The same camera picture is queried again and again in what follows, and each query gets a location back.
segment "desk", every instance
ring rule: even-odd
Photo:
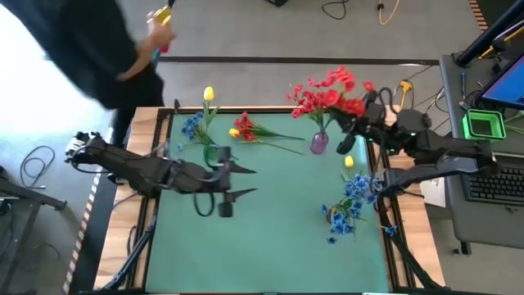
[[[289,107],[266,108],[289,109]],[[233,107],[233,109],[242,110],[244,107]],[[137,110],[132,124],[128,150],[138,154],[148,154],[151,151],[157,114],[158,108],[144,107]],[[394,115],[388,111],[387,120],[392,122],[394,119]],[[160,131],[161,143],[167,134],[167,129],[168,122],[164,120]],[[412,164],[413,162],[406,157],[406,155],[391,158],[391,165],[395,167],[406,168]],[[409,190],[416,193],[419,192],[417,185],[410,187]],[[131,189],[128,186],[119,187],[116,192],[115,202],[124,199],[131,193]],[[149,212],[147,212],[147,217],[151,216],[155,201],[150,200],[149,202],[150,206],[148,207]],[[438,284],[444,285],[445,282],[440,270],[440,262],[436,253],[423,200],[420,197],[404,195],[400,197],[399,204],[409,249],[429,275]],[[106,284],[111,279],[111,276],[123,265],[127,256],[126,243],[129,230],[137,223],[140,205],[141,200],[134,198],[122,203],[112,212],[100,265],[98,267],[95,288],[100,288]],[[142,278],[144,271],[146,271],[146,253],[147,249],[139,259],[134,286],[142,286]],[[398,253],[395,253],[395,264],[399,270],[400,283],[401,285],[405,285],[406,276],[402,271],[403,263]]]
[[[475,60],[470,67],[463,69],[454,64],[451,56],[443,56],[440,59],[440,69],[449,110],[449,122],[454,138],[464,137],[462,118],[465,111],[459,105],[463,97],[461,73],[466,72],[466,93],[470,93],[480,88],[477,81],[487,84],[493,79],[491,67],[494,63],[493,60]],[[497,161],[504,162],[507,159],[501,156],[501,153],[522,154],[522,137],[509,131],[507,138],[494,143],[492,148],[497,156]],[[510,161],[515,163],[520,160],[513,158]],[[524,248],[524,235],[522,235],[524,211],[522,209],[515,207],[517,211],[510,214],[505,209],[507,206],[467,202],[464,197],[461,176],[446,177],[445,189],[449,199],[449,207],[453,214],[455,236],[459,240]]]

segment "black clothing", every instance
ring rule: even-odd
[[[164,82],[153,65],[131,79],[116,80],[138,54],[115,0],[0,3],[20,19],[71,82],[105,108],[119,109],[114,127],[120,134],[115,136],[123,139],[136,107],[163,106]]]

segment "yellow object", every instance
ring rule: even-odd
[[[165,25],[171,19],[171,8],[167,6],[162,7],[161,9],[155,12],[153,17],[155,17],[155,19],[159,23],[161,23],[162,25]]]
[[[393,12],[390,14],[390,17],[387,18],[386,21],[382,21],[382,9],[378,10],[378,21],[381,25],[386,25],[388,22],[390,22],[391,18],[395,15],[396,9],[399,7],[400,0],[396,0],[395,7],[393,8]]]
[[[400,87],[402,88],[402,98],[400,99],[400,110],[402,110],[402,107],[404,106],[404,99],[406,98],[406,93],[409,90],[413,90],[413,84],[411,82],[402,80],[400,81]]]
[[[512,38],[514,38],[515,36],[517,36],[518,34],[520,34],[522,32],[524,32],[524,27],[521,27],[520,29],[514,31],[513,34],[510,34],[508,37],[504,38],[504,41],[509,41],[509,40],[511,40]],[[493,51],[494,51],[493,46],[490,46],[490,48],[488,50],[486,50],[484,53],[482,53],[479,58],[485,58],[488,55],[490,55],[490,53],[493,52]]]
[[[240,136],[240,131],[238,131],[237,129],[231,128],[229,130],[229,135],[231,135],[231,137],[237,138]]]
[[[351,168],[353,167],[355,163],[353,162],[353,158],[351,156],[347,156],[345,159],[344,159],[344,165],[348,168]]]
[[[213,87],[206,87],[206,90],[204,90],[204,99],[208,102],[215,99],[215,91],[213,90]]]

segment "purple vase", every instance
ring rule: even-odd
[[[317,132],[314,135],[313,140],[311,140],[311,145],[309,146],[309,149],[313,154],[320,155],[321,153],[326,151],[328,143],[328,134],[325,131]]]

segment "yellow tulip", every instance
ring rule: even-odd
[[[240,136],[240,131],[238,131],[237,129],[231,128],[229,130],[229,135],[231,135],[234,138],[237,138]]]
[[[351,168],[353,167],[353,158],[351,156],[347,156],[345,159],[344,159],[344,165],[346,165],[346,167],[348,168]]]
[[[215,99],[215,91],[213,90],[213,87],[206,87],[206,90],[204,90],[204,99],[208,102]]]

